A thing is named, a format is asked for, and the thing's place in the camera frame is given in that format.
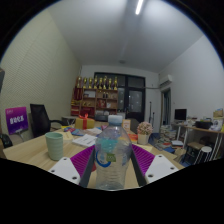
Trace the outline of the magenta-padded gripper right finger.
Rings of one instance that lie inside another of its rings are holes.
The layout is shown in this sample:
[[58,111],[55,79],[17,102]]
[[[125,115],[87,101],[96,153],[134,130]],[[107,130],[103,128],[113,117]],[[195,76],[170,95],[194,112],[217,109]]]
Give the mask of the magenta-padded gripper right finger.
[[153,155],[136,145],[132,148],[131,160],[140,187],[178,171],[178,168],[164,155]]

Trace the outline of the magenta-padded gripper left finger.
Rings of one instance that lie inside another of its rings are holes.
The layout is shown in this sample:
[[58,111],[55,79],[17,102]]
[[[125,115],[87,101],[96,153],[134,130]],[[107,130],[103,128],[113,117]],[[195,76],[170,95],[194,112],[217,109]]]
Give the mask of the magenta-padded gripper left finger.
[[88,147],[71,158],[61,158],[49,172],[81,187],[87,187],[94,169],[94,155],[95,148]]

